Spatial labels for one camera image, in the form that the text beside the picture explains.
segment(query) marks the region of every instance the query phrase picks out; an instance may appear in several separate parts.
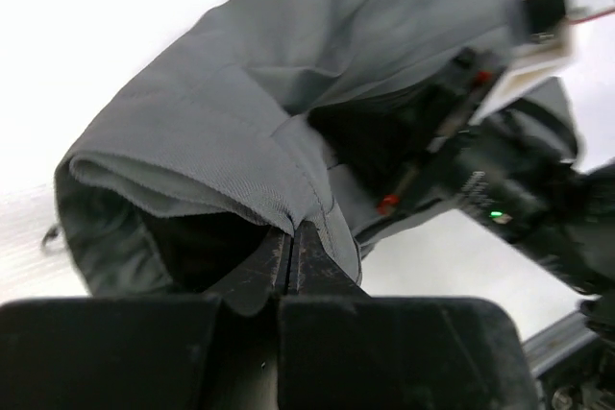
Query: gray fabric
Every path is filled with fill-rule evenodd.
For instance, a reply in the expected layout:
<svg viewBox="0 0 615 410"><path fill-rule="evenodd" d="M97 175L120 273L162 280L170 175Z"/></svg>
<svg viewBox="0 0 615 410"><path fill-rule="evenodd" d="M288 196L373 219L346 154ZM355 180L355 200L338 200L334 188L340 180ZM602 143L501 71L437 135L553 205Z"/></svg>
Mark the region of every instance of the gray fabric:
<svg viewBox="0 0 615 410"><path fill-rule="evenodd" d="M416 83L463 45L507 52L497 0L231 0L209 11L58 167L61 223L90 290L170 287L136 206L159 217L230 211L289 233L308 220L359 279L353 236L374 210L343 168L330 182L302 114Z"/></svg>

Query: white bracket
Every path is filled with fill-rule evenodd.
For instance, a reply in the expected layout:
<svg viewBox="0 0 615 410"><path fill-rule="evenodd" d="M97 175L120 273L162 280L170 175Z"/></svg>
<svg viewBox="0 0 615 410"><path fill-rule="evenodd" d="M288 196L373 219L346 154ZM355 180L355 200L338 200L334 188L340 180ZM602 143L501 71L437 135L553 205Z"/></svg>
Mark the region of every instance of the white bracket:
<svg viewBox="0 0 615 410"><path fill-rule="evenodd" d="M615 13L615 0L566 0L566 12L567 20L552 45L516 50L512 63L482 102L472 123L505 108L572 63L578 54L574 26Z"/></svg>

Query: red light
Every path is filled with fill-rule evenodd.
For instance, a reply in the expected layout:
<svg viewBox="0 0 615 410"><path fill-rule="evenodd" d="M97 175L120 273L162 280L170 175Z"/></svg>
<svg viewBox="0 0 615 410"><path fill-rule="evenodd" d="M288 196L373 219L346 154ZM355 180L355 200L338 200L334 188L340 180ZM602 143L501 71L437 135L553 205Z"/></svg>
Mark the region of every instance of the red light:
<svg viewBox="0 0 615 410"><path fill-rule="evenodd" d="M480 71L474 78L474 86L482 86L491 80L493 74L489 71Z"/></svg>
<svg viewBox="0 0 615 410"><path fill-rule="evenodd" d="M399 202L400 198L395 194L389 194L388 196L384 196L384 198L378 204L377 211L380 215L388 215L391 211L390 208L397 205Z"/></svg>

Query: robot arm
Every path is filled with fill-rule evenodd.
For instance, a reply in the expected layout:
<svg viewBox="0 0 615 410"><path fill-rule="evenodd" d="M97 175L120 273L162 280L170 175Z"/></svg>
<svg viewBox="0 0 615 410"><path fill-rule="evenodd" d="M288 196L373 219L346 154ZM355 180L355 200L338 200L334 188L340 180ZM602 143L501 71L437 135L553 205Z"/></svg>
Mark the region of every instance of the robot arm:
<svg viewBox="0 0 615 410"><path fill-rule="evenodd" d="M584 312L604 336L615 325L604 314L615 310L615 165L577 172L575 135L523 95L572 59L574 26L615 12L615 0L505 2L512 60L463 50L418 85L316 109L310 123L373 195L382 215L373 232L426 197L451 201L580 294L603 295ZM524 119L553 142L526 133ZM360 141L344 131L348 120L365 123Z"/></svg>

